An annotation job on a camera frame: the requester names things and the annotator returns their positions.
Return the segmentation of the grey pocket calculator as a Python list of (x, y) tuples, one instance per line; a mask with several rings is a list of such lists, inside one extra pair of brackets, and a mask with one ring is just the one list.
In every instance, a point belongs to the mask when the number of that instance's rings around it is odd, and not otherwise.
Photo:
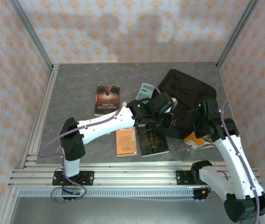
[(153, 92), (155, 90), (155, 87), (151, 84), (143, 83), (141, 85), (141, 88), (137, 94), (136, 100), (141, 100), (144, 98), (151, 99)]

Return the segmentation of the black paperback book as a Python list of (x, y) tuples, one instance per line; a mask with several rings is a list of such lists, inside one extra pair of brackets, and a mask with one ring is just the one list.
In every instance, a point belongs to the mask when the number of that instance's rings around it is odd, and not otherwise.
[(167, 139), (148, 125), (136, 126), (139, 148), (142, 157), (169, 152)]

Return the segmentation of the orange National Geography book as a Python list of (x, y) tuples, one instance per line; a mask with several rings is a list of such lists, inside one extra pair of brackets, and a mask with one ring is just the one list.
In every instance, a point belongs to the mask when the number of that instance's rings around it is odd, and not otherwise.
[(195, 132), (192, 132), (184, 139), (187, 151), (196, 151), (215, 147), (210, 135), (197, 138)]

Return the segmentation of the black backpack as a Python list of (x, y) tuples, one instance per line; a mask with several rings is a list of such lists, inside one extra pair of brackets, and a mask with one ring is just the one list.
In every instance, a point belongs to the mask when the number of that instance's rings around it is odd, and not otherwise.
[(193, 121), (187, 111), (195, 109), (202, 100), (216, 99), (216, 90), (212, 86), (181, 71), (170, 69), (157, 86), (161, 92), (176, 98), (177, 106), (174, 108), (176, 123), (173, 128), (156, 126), (151, 123), (149, 129), (166, 137), (185, 139), (193, 130)]

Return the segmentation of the plain orange paperback book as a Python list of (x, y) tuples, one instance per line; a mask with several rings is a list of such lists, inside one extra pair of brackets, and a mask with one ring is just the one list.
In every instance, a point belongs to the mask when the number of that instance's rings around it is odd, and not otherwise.
[(116, 155), (117, 157), (137, 155), (134, 127), (122, 128), (116, 131)]

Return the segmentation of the Three Days To See book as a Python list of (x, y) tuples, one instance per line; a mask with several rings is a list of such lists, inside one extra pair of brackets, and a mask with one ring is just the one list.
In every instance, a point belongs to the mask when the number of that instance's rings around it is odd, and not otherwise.
[(120, 106), (119, 86), (97, 86), (95, 103), (95, 116), (103, 116), (115, 112)]

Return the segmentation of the grey metal sheet panel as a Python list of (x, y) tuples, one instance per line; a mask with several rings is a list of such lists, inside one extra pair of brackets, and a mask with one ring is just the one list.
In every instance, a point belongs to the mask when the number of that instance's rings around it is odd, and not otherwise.
[(221, 199), (87, 197), (58, 204), (49, 198), (17, 199), (10, 224), (239, 224)]

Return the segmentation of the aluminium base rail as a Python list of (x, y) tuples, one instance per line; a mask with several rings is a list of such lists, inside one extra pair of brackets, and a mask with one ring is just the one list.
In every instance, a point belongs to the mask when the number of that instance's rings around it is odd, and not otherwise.
[[(118, 162), (86, 163), (80, 165), (82, 171), (94, 172), (94, 187), (171, 187), (175, 188), (176, 171), (190, 170), (192, 162)], [(9, 187), (52, 187), (53, 164), (29, 163), (24, 169), (12, 171)]]

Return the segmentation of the aluminium frame post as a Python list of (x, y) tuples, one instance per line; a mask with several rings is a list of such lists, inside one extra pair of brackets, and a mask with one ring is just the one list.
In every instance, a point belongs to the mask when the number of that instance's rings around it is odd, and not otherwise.
[(238, 21), (234, 31), (232, 32), (227, 44), (225, 45), (224, 50), (222, 51), (217, 63), (216, 67), (220, 70), (226, 59), (228, 58), (230, 52), (232, 51), (234, 45), (236, 44), (238, 38), (240, 37), (241, 33), (243, 32), (247, 22), (249, 21), (250, 17), (253, 15), (257, 5), (259, 4), (260, 0), (250, 0), (247, 7), (245, 8), (240, 20)]
[(24, 11), (21, 3), (19, 0), (8, 0), (10, 5), (12, 6), (13, 10), (15, 11), (16, 15), (19, 17), (23, 27), (25, 28), (26, 32), (28, 33), (31, 41), (33, 42), (33, 45), (37, 49), (41, 59), (45, 63), (46, 67), (49, 70), (52, 70), (53, 63), (51, 62), (44, 46), (42, 45), (42, 42), (40, 41), (37, 33), (35, 32), (35, 29), (33, 28), (33, 25), (31, 24), (26, 12)]

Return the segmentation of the aluminium side rail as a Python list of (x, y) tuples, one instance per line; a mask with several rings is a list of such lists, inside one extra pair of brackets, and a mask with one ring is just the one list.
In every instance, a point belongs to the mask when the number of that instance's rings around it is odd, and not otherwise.
[(38, 105), (37, 114), (33, 122), (32, 130), (30, 132), (25, 152), (21, 160), (20, 168), (25, 168), (27, 157), (29, 155), (37, 155), (42, 140), (44, 122), (47, 115), (50, 98), (55, 85), (55, 80), (58, 74), (60, 64), (54, 64), (48, 73), (48, 77), (42, 92), (42, 96)]

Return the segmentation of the aluminium frame leg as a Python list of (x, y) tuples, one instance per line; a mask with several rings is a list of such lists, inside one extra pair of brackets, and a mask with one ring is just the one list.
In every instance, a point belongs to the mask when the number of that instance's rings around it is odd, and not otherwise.
[(10, 224), (18, 194), (19, 188), (8, 188), (7, 195), (0, 208), (0, 224)]

